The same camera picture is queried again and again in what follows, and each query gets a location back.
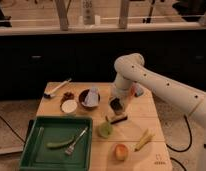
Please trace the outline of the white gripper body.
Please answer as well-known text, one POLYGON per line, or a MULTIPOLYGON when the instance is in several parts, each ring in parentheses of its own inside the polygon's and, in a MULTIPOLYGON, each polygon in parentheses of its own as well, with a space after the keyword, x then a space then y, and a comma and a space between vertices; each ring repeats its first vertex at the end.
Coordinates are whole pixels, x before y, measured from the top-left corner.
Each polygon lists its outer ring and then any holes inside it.
POLYGON ((116 87, 115 84, 111 85, 110 100, 119 99, 121 103, 129 101, 129 91, 122 90, 116 87))

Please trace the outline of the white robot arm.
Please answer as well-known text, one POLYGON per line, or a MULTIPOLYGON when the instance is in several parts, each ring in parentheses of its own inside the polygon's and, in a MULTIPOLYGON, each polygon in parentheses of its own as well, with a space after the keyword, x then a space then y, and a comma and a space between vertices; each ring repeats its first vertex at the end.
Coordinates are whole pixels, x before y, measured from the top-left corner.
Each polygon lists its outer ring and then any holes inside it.
POLYGON ((162 100, 178 107, 191 116, 203 129, 197 171, 206 171, 206 92, 154 73, 144 67, 139 53, 118 57, 114 62, 117 72, 111 88, 111 99, 118 99, 123 112, 129 103, 129 93, 134 83, 139 83, 162 100))

